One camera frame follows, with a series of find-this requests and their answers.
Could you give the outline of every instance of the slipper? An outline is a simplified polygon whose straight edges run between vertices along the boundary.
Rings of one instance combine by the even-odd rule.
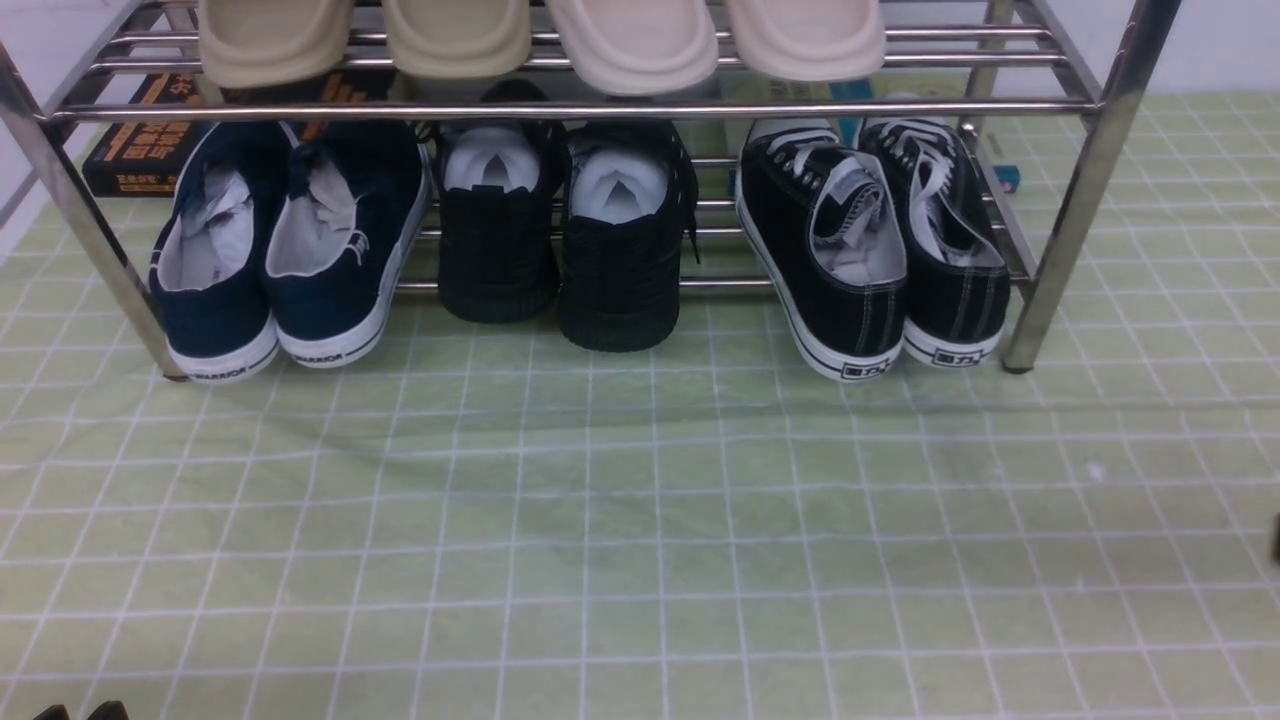
[[[200,58],[219,87],[323,74],[342,60],[355,0],[200,0]]]
[[[384,0],[387,45],[417,77],[483,78],[529,59],[527,0]]]
[[[703,0],[547,0],[547,9],[579,77],[611,95],[673,92],[716,72]]]
[[[867,77],[884,64],[879,0],[726,0],[739,55],[783,79]]]

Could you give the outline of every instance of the black canvas shoe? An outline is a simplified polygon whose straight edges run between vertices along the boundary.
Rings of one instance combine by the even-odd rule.
[[[759,120],[736,188],[809,366],[836,380],[883,375],[902,350],[906,251],[879,163],[827,120]]]
[[[588,123],[568,147],[561,332],[588,350],[648,350],[680,316],[686,229],[696,250],[692,160],[671,122]]]
[[[298,364],[339,368],[378,345],[430,204],[426,146],[399,120],[330,123],[293,151],[262,283]]]
[[[228,383],[279,350],[257,270],[288,187],[297,138],[283,123],[221,123],[178,176],[148,286],[169,354],[191,379]]]
[[[527,81],[494,86],[481,102],[539,102]],[[440,302],[462,320],[516,323],[559,292],[552,251],[552,199],[563,183],[558,122],[444,123],[436,138],[440,184]]]
[[[1009,265],[960,136],[940,118],[870,118],[858,146],[888,176],[906,240],[906,350],[938,368],[970,368],[1000,343]]]

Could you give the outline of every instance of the navy blue sneaker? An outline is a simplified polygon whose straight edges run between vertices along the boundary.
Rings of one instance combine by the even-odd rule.
[[[340,368],[383,336],[431,201],[426,146],[399,120],[330,123],[288,164],[262,283],[284,350],[308,368]]]
[[[148,284],[169,354],[197,382],[227,383],[279,350],[259,268],[288,187],[297,138],[280,123],[223,123],[178,177]]]

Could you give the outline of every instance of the beige slipper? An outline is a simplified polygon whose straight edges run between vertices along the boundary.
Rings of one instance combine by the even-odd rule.
[[[387,45],[417,77],[484,78],[529,59],[529,0],[383,0]]]
[[[315,77],[342,60],[355,0],[200,0],[200,58],[220,87]]]

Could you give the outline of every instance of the shoe rack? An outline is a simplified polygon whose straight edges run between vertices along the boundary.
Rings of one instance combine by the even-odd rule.
[[[541,0],[530,0],[534,6]],[[882,0],[918,3],[919,0]],[[403,120],[447,119],[562,119],[666,118],[666,119],[753,119],[760,117],[850,115],[946,115],[957,118],[970,154],[982,168],[988,190],[986,200],[997,231],[997,240],[1023,293],[1023,311],[1002,363],[1010,373],[1033,369],[1068,279],[1080,256],[1111,174],[1120,158],[1139,102],[1160,59],[1181,0],[1133,0],[1133,13],[1111,72],[1105,83],[1089,70],[1083,56],[1053,15],[1048,0],[941,0],[984,4],[982,24],[913,24],[888,28],[887,68],[969,68],[969,83],[963,97],[928,100],[823,100],[774,104],[735,104],[687,100],[631,102],[545,102],[527,105],[444,105],[413,102],[374,102],[362,105],[302,104],[275,106],[224,105],[110,105],[100,102],[108,81],[118,74],[200,73],[196,56],[193,0],[132,0],[119,20],[104,33],[81,61],[79,72],[55,92],[45,106],[38,105],[23,82],[13,60],[0,45],[0,120],[17,138],[37,177],[49,188],[55,205],[129,318],[142,342],[165,377],[186,379],[168,355],[156,309],[138,270],[129,263],[101,210],[90,195],[63,143],[79,123],[172,122],[172,120],[353,120],[394,118]],[[361,5],[378,5],[361,0]],[[712,5],[719,4],[712,0]],[[155,29],[161,17],[173,29]],[[721,73],[749,72],[736,56],[732,36],[719,28]],[[381,32],[356,31],[351,53],[339,69],[390,69]],[[1009,44],[1027,50],[1011,50]],[[540,73],[572,72],[559,47],[558,35],[535,28],[535,51],[525,69]],[[164,55],[136,55],[142,47],[166,49]],[[1004,67],[1048,68],[1062,87],[1059,96],[995,96],[996,76]],[[216,97],[216,88],[205,88]],[[1070,184],[1062,199],[1044,251],[1038,256],[1027,242],[1018,218],[996,182],[995,172],[979,142],[982,120],[989,115],[1075,115],[1088,131]],[[732,168],[736,158],[699,158],[703,168]],[[732,208],[732,200],[709,197],[699,210],[708,214]],[[709,220],[705,236],[733,236],[740,229],[724,220]],[[438,238],[439,231],[424,231]],[[682,284],[700,291],[741,291],[768,287],[764,277],[698,277]],[[403,292],[425,293],[435,288],[431,278],[406,278]]]

